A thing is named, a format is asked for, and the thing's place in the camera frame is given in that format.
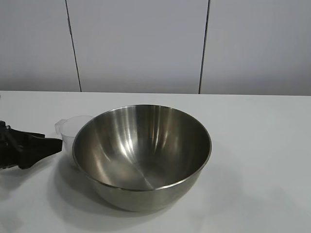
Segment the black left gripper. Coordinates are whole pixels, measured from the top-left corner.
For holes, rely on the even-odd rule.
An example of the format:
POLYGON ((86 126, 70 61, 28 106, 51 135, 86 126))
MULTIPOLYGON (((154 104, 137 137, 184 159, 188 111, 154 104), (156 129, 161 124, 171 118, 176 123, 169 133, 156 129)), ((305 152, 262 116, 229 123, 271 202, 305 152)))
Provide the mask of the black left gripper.
POLYGON ((46 137, 41 133, 17 131, 0 121, 0 168, 7 169, 14 166, 28 169, 40 160, 61 151, 61 140, 46 137), (33 145, 45 145, 24 150, 26 141, 33 145))

